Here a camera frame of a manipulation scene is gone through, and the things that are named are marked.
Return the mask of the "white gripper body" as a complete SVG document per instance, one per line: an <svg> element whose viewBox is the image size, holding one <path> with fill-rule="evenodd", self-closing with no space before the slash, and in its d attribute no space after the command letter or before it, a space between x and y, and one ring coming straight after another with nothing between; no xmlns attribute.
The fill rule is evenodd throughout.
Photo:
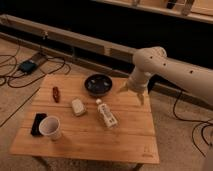
<svg viewBox="0 0 213 171"><path fill-rule="evenodd" d="M153 74L150 72L141 71L135 68L127 79L126 85L129 90L135 93L143 93L152 76Z"/></svg>

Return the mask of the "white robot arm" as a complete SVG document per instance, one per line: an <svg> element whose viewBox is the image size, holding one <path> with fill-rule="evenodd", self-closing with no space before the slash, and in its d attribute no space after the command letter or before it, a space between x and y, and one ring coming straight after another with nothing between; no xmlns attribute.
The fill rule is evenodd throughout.
<svg viewBox="0 0 213 171"><path fill-rule="evenodd" d="M153 75L158 75L190 92L213 107L213 70L167 57L160 46L142 48L132 57L134 69L119 92L133 91L144 103L144 91Z"/></svg>

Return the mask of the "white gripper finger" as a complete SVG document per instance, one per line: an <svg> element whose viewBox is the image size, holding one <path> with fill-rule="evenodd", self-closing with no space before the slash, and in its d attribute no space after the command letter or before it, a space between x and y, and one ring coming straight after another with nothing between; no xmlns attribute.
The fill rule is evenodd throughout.
<svg viewBox="0 0 213 171"><path fill-rule="evenodd" d="M117 93L122 93L122 92L126 92L126 91L128 91L128 86L127 86L127 84L124 84L118 89Z"/></svg>
<svg viewBox="0 0 213 171"><path fill-rule="evenodd" d="M137 93L137 97L138 97L141 105L144 105L144 94L143 93Z"/></svg>

